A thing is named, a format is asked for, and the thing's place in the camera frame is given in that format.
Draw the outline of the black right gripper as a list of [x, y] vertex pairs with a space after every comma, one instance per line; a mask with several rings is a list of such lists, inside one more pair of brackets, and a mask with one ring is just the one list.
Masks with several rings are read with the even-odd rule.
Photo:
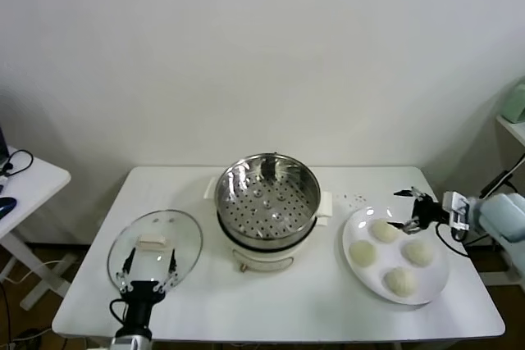
[[406, 234], [416, 234], [433, 222], [445, 223], [445, 210], [438, 202], [415, 187], [394, 192], [397, 197], [415, 198], [412, 219], [405, 223], [388, 221], [388, 224]]

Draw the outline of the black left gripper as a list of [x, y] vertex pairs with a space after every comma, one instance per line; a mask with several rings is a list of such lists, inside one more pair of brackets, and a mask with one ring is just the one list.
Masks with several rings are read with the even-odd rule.
[[176, 250], [171, 250], [167, 277], [160, 282], [156, 280], [129, 281], [129, 273], [135, 257], [136, 248], [132, 248], [124, 260], [120, 271], [116, 273], [118, 291], [127, 305], [123, 325], [126, 327], [148, 328], [153, 307], [164, 299], [176, 286], [178, 280]]

